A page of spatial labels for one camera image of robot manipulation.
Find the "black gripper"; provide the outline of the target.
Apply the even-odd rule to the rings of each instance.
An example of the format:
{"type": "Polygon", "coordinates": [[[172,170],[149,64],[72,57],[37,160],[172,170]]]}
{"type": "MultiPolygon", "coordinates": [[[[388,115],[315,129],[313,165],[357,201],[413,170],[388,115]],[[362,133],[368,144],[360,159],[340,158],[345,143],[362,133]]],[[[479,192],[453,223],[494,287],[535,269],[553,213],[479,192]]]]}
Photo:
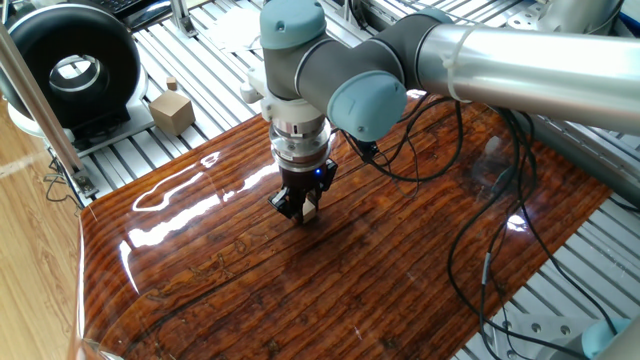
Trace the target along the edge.
{"type": "Polygon", "coordinates": [[[330,189],[338,164],[332,159],[311,170],[295,172],[280,168],[283,187],[268,198],[269,204],[287,219],[301,222],[301,192],[306,191],[304,208],[319,208],[322,192],[330,189]]]}

